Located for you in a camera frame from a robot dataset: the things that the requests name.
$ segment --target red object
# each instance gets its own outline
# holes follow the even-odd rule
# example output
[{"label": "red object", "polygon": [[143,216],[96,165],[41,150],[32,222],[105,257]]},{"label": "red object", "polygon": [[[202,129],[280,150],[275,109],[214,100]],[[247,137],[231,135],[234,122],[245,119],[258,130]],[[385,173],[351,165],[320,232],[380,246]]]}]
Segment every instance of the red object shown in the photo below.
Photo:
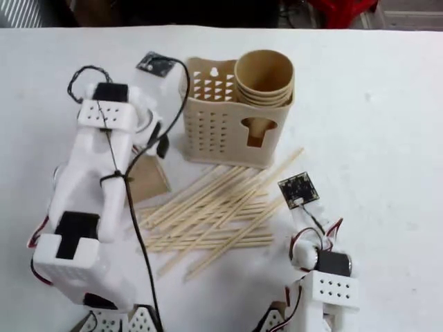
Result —
[{"label": "red object", "polygon": [[349,28],[355,17],[370,10],[375,12],[379,0],[308,0],[317,10],[326,15],[327,29]]}]

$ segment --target cardboard piece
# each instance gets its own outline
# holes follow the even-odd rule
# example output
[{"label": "cardboard piece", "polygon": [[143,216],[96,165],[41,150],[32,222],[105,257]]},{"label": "cardboard piece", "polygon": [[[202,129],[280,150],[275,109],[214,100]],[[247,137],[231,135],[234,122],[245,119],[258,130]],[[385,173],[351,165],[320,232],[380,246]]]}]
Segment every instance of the cardboard piece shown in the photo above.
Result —
[{"label": "cardboard piece", "polygon": [[140,157],[129,177],[134,203],[171,191],[168,179],[155,156]]}]

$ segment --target brown paper cup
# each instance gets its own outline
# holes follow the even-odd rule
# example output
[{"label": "brown paper cup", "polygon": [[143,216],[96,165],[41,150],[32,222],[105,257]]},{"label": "brown paper cup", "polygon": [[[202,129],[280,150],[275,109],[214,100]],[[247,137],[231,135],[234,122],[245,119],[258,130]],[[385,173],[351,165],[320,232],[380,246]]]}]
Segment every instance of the brown paper cup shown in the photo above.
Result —
[{"label": "brown paper cup", "polygon": [[237,98],[241,100],[243,103],[251,104],[251,105],[259,105],[259,106],[280,106],[284,104],[292,95],[293,90],[289,89],[283,95],[279,95],[278,97],[272,98],[259,98],[248,93],[245,93],[241,90],[241,88],[237,88]]},{"label": "brown paper cup", "polygon": [[255,50],[235,63],[237,85],[260,97],[276,97],[292,86],[294,69],[285,55],[274,50]]}]

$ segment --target black cable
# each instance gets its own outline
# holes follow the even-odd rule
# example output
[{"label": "black cable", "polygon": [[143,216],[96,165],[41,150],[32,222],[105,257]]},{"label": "black cable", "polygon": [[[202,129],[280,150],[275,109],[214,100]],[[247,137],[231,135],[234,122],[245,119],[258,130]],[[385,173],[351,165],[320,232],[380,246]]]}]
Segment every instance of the black cable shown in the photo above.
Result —
[{"label": "black cable", "polygon": [[[103,122],[104,122],[104,125],[105,125],[105,130],[106,130],[105,133],[106,133],[106,136],[107,136],[107,141],[108,141],[108,144],[109,144],[109,148],[111,150],[111,156],[112,156],[112,159],[113,159],[114,167],[116,169],[114,174],[111,174],[109,176],[105,176],[105,177],[101,178],[100,179],[100,184],[104,180],[107,180],[109,178],[115,178],[115,177],[121,177],[123,179],[123,181],[125,182],[125,189],[126,189],[127,201],[128,201],[128,206],[129,206],[129,213],[131,214],[131,220],[132,220],[132,223],[134,225],[134,229],[135,229],[135,232],[136,232],[136,236],[137,236],[138,242],[139,242],[140,247],[141,247],[142,252],[143,252],[143,257],[145,259],[148,275],[149,275],[149,278],[150,278],[152,299],[154,301],[154,308],[155,308],[155,311],[156,311],[156,314],[157,314],[157,318],[158,318],[158,321],[159,321],[159,331],[163,332],[164,330],[163,330],[163,324],[162,324],[161,316],[160,316],[159,303],[157,301],[155,285],[154,285],[154,274],[152,273],[151,264],[150,264],[150,261],[149,261],[149,257],[147,256],[145,244],[143,243],[143,238],[142,238],[141,233],[140,233],[140,228],[138,227],[137,216],[136,216],[135,209],[134,209],[134,201],[132,199],[132,193],[131,193],[131,189],[130,189],[129,181],[128,181],[129,173],[131,172],[131,169],[134,167],[134,165],[137,163],[138,159],[148,149],[150,149],[155,143],[157,143],[158,141],[160,141],[161,139],[163,139],[164,137],[167,136],[167,134],[170,132],[170,130],[173,128],[173,126],[176,124],[176,122],[180,118],[180,115],[182,114],[182,112],[183,112],[183,110],[185,108],[186,102],[188,101],[188,97],[189,97],[189,93],[190,93],[190,74],[189,74],[189,70],[186,67],[186,65],[181,60],[179,60],[179,59],[175,59],[173,57],[163,57],[163,56],[162,57],[153,57],[150,60],[150,62],[152,62],[152,61],[159,61],[159,60],[172,61],[172,62],[176,62],[176,63],[182,65],[182,67],[183,67],[183,69],[185,71],[185,74],[186,74],[186,83],[187,83],[186,92],[185,92],[185,95],[183,97],[183,101],[181,103],[180,109],[177,112],[177,114],[175,115],[175,118],[171,122],[169,127],[160,136],[158,136],[156,139],[152,140],[152,142],[147,143],[146,147],[144,147],[143,149],[141,149],[139,151],[139,153],[134,157],[134,159],[129,164],[125,174],[122,174],[121,171],[117,168],[116,159],[115,159],[115,155],[114,155],[114,150],[112,148],[111,139],[109,137],[109,132],[108,132],[108,129],[107,129],[106,118],[105,118],[105,115],[104,115],[104,113],[103,113],[103,111],[102,111],[102,109],[100,107],[99,101],[97,101],[97,105],[98,105],[98,109],[99,109],[99,111],[100,111],[100,113],[102,115],[102,118],[103,118]],[[81,103],[83,101],[83,99],[82,98],[77,98],[77,97],[74,96],[74,94],[72,93],[72,85],[77,80],[77,78],[81,74],[81,72],[83,72],[86,69],[98,70],[98,71],[100,71],[101,73],[103,73],[105,75],[107,82],[112,82],[112,79],[110,78],[109,74],[103,68],[96,67],[96,66],[84,66],[84,67],[82,67],[77,72],[75,72],[74,76],[72,77],[72,79],[71,79],[71,81],[69,82],[69,85],[68,85],[68,94],[78,104]]]},{"label": "black cable", "polygon": [[98,319],[97,319],[96,314],[95,314],[92,310],[89,311],[89,314],[90,314],[92,317],[94,317],[94,320],[96,321],[96,324],[94,325],[94,327],[88,331],[88,332],[92,332],[92,331],[95,331],[96,328],[97,328],[97,325],[98,325]]},{"label": "black cable", "polygon": [[52,282],[50,282],[49,280],[47,280],[47,278],[42,277],[42,276],[41,276],[41,275],[35,270],[35,267],[34,267],[34,258],[31,258],[31,259],[30,259],[30,270],[31,270],[31,272],[34,274],[34,276],[35,276],[39,281],[41,281],[42,283],[44,283],[44,284],[46,284],[46,285],[48,285],[48,286],[52,286],[52,285],[53,285]]},{"label": "black cable", "polygon": [[314,217],[314,215],[309,212],[308,210],[306,210],[305,208],[305,204],[300,204],[299,206],[301,206],[301,208],[303,209],[303,211],[306,212],[306,214],[308,216],[311,217],[312,221],[316,224],[316,226],[318,227],[318,229],[320,229],[320,231],[322,232],[323,235],[326,235],[325,229],[322,227],[322,225],[317,221],[316,217]]},{"label": "black cable", "polygon": [[151,61],[172,61],[172,62],[176,62],[177,64],[180,64],[183,69],[185,70],[185,74],[186,74],[186,92],[185,95],[183,97],[183,101],[181,102],[181,106],[179,111],[177,112],[177,114],[175,115],[174,120],[171,122],[171,124],[169,125],[169,127],[159,136],[157,137],[155,140],[153,140],[152,142],[149,142],[148,144],[146,144],[146,147],[144,147],[143,149],[140,150],[140,152],[134,157],[134,159],[132,160],[132,162],[129,164],[127,171],[126,171],[126,176],[129,176],[129,173],[131,172],[132,168],[134,167],[134,165],[137,163],[137,160],[147,151],[149,150],[155,143],[157,143],[159,140],[161,140],[162,138],[166,137],[167,134],[170,132],[170,130],[173,128],[173,126],[175,125],[175,123],[177,122],[177,120],[180,118],[181,113],[183,112],[185,106],[186,106],[186,102],[188,101],[189,98],[189,92],[190,92],[190,87],[191,87],[191,78],[189,75],[189,70],[186,67],[186,65],[179,59],[175,59],[173,57],[153,57]]},{"label": "black cable", "polygon": [[300,299],[302,297],[302,290],[303,290],[302,286],[298,285],[297,303],[296,303],[296,306],[294,307],[291,315],[289,315],[289,317],[287,319],[285,319],[283,322],[279,323],[279,325],[276,325],[275,327],[273,327],[269,332],[276,332],[276,331],[282,329],[283,327],[285,327],[286,325],[288,325],[288,323],[291,321],[291,319],[296,314],[296,311],[298,309],[298,305],[300,304]]},{"label": "black cable", "polygon": [[76,96],[74,95],[74,93],[72,92],[72,86],[73,86],[74,82],[78,79],[78,77],[80,76],[80,74],[83,73],[83,72],[84,72],[85,70],[87,70],[87,69],[93,69],[93,70],[95,70],[95,71],[100,71],[100,72],[105,76],[105,78],[106,78],[106,82],[108,82],[108,83],[112,83],[112,79],[111,79],[111,77],[109,76],[108,72],[107,72],[105,69],[103,69],[103,68],[101,68],[101,67],[94,66],[94,65],[92,65],[92,64],[87,65],[87,66],[83,66],[82,68],[80,68],[78,71],[76,71],[76,72],[74,73],[74,75],[73,75],[72,78],[71,78],[71,81],[69,81],[68,89],[67,89],[68,94],[71,96],[71,98],[72,98],[72,99],[74,100],[74,102],[76,102],[77,104],[81,104],[81,103],[83,102],[83,98],[81,98],[81,97],[78,98],[78,97],[76,97]]}]

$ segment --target paper cup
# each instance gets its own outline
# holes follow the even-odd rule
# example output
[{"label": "paper cup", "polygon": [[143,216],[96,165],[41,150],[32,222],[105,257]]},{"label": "paper cup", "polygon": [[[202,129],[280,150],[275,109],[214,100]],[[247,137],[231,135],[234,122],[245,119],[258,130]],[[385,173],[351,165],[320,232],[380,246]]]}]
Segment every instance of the paper cup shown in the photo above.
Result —
[{"label": "paper cup", "polygon": [[285,55],[274,50],[255,50],[243,55],[234,67],[237,85],[260,97],[276,97],[293,85],[294,69]]}]

